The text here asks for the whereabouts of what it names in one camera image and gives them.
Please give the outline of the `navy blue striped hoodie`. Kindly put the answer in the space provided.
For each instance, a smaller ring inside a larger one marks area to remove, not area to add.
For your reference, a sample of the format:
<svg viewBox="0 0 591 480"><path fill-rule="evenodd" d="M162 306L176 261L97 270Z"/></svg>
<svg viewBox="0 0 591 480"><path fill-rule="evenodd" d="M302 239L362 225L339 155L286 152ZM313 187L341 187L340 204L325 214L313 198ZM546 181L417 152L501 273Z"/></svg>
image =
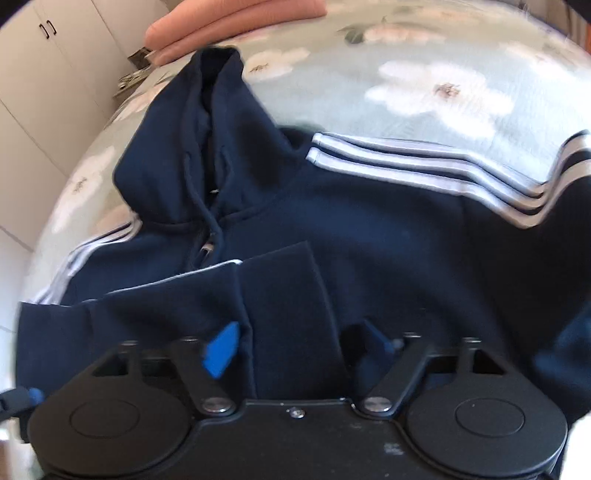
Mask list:
<svg viewBox="0 0 591 480"><path fill-rule="evenodd" d="M590 409L590 134L537 184L433 144L281 128L230 48L158 94L113 173L134 219L21 307L16 381L52 393L124 341L238 322L236 396L363 395L363 321L394 347L465 337L574 422Z"/></svg>

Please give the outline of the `floral green bedspread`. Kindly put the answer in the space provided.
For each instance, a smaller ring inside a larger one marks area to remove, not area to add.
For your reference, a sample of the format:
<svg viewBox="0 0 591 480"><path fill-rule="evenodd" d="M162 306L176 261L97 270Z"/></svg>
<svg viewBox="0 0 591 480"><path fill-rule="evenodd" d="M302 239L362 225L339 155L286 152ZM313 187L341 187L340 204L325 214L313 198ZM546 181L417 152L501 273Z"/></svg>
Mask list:
<svg viewBox="0 0 591 480"><path fill-rule="evenodd" d="M567 139L590 134L589 57L496 3L348 1L324 20L215 48L238 51L243 82L281 128L444 146L537 184ZM134 219L114 170L156 96L201 51L154 71L99 135L54 211L23 304L82 244Z"/></svg>

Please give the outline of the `beige two-drawer nightstand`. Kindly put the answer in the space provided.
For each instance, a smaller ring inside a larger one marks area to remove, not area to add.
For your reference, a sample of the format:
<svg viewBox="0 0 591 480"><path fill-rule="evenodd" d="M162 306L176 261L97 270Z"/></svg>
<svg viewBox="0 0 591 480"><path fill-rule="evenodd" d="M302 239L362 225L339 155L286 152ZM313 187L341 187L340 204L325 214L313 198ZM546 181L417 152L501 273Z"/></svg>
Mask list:
<svg viewBox="0 0 591 480"><path fill-rule="evenodd" d="M122 103L149 76L154 69L152 60L155 54L156 51L142 47L128 57L134 70L131 73L125 74L118 80L117 90L113 95L115 101Z"/></svg>

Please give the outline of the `folded pink quilt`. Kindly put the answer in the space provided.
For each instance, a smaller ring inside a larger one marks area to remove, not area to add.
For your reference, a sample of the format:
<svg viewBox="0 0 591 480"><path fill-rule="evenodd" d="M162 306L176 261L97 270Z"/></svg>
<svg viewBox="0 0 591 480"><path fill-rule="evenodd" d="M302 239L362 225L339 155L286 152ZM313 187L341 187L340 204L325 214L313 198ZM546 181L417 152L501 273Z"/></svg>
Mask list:
<svg viewBox="0 0 591 480"><path fill-rule="evenodd" d="M182 1L148 27L147 59L158 67L253 30L327 15L324 1Z"/></svg>

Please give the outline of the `white built-in wardrobe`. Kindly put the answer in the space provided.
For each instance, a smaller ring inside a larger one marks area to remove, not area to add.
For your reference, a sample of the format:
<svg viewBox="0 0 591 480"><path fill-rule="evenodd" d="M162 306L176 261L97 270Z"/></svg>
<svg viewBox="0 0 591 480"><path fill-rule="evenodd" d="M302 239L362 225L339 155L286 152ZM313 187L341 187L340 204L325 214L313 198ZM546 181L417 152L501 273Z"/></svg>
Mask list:
<svg viewBox="0 0 591 480"><path fill-rule="evenodd" d="M29 1L1 27L1 328L66 180L163 1Z"/></svg>

